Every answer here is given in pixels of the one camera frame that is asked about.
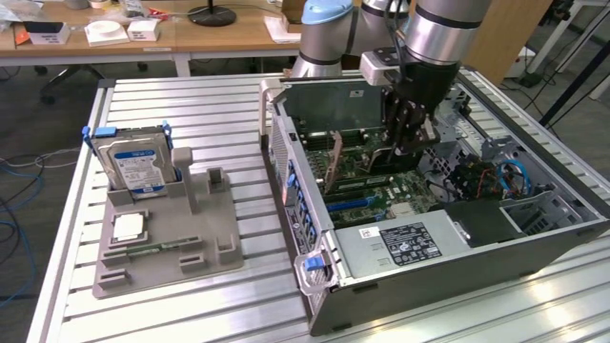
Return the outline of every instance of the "black lamp base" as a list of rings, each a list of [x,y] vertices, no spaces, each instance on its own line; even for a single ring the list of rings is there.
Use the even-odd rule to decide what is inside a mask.
[[[238,15],[226,7],[214,6],[214,13],[210,13],[209,6],[195,7],[188,13],[198,12],[188,15],[188,19],[202,26],[227,26],[235,23]]]

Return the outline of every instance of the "slotted aluminum surface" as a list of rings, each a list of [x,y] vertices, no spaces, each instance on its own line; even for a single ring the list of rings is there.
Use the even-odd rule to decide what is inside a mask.
[[[606,180],[477,73],[462,73],[610,201]],[[227,170],[246,266],[215,277],[94,298],[108,180],[98,159],[84,150],[68,195],[75,203],[64,212],[28,341],[610,342],[609,236],[573,249],[525,279],[333,335],[309,336],[258,146],[258,85],[266,77],[279,75],[122,80],[99,90],[90,125],[151,126],[167,119],[175,145],[194,148],[194,172],[211,166]],[[471,107],[487,133],[505,135],[486,110],[475,103]]]

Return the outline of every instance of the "black label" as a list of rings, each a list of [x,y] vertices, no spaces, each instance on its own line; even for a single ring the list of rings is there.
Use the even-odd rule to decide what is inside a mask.
[[[442,256],[423,223],[382,230],[379,233],[394,263],[399,266]]]

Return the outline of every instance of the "gray carpet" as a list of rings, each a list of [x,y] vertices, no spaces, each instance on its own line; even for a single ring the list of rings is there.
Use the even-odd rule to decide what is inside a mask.
[[[533,47],[537,49],[542,47],[550,32],[552,27],[537,29],[530,40]],[[550,57],[556,56],[562,45],[572,41],[573,36],[570,32],[566,32]],[[598,50],[600,46],[588,43],[569,70],[556,77],[557,86],[549,86],[537,100],[542,111],[549,109]],[[148,65],[147,72],[140,72],[135,63],[107,64],[98,66],[98,68],[107,77],[114,79],[175,76],[175,68],[171,62],[151,62]],[[193,63],[194,75],[245,74],[249,73],[249,67],[250,61],[245,59]],[[281,71],[282,67],[286,67],[286,59],[266,59],[266,72]],[[0,81],[0,157],[8,158],[19,154],[43,154],[80,145],[79,133],[88,120],[96,83],[87,73],[79,73],[54,91],[58,103],[52,106],[43,105],[39,103],[38,90],[60,70],[62,67],[52,66],[48,68],[48,75],[38,76],[32,67],[24,67],[14,79]],[[609,70],[610,61],[600,68],[584,90],[590,90],[593,84],[608,74]],[[518,87],[512,81],[506,81],[506,85],[510,88]],[[524,89],[524,91],[534,95],[538,88],[540,86],[534,89]],[[522,106],[529,103],[520,91],[508,91],[508,94]],[[606,149],[610,147],[610,135],[606,133],[610,117],[609,105],[610,91],[601,101],[592,101],[588,98],[556,126],[564,142],[581,154],[582,158],[605,177],[610,177],[610,163],[606,158]],[[529,113],[541,117],[533,106],[529,108]],[[75,154],[62,155],[51,159],[48,163],[66,163],[74,158]],[[38,169],[32,167],[20,170],[20,172],[36,173]],[[46,275],[72,172],[72,166],[46,170],[46,187],[40,196],[16,212],[28,234],[38,267],[35,284],[26,292],[34,297],[39,293]],[[0,172],[0,197],[10,197],[27,182],[27,179],[16,178]],[[7,218],[0,213],[0,220]],[[0,227],[0,237],[4,237],[6,231]],[[0,244],[0,258],[11,247],[7,244]],[[23,247],[19,247],[15,256],[0,266],[0,296],[12,294],[28,280],[28,276],[28,260]],[[35,305],[35,298],[20,299],[0,308],[0,342],[12,343],[26,340]]]

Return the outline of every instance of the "robotic arm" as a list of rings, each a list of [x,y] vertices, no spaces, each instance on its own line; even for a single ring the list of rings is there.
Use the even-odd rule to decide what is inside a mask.
[[[439,142],[435,109],[491,0],[418,0],[415,15],[405,23],[409,2],[363,0],[358,10],[351,0],[309,0],[302,50],[293,69],[293,77],[338,76],[342,55],[362,54],[367,82],[386,85],[387,162]]]

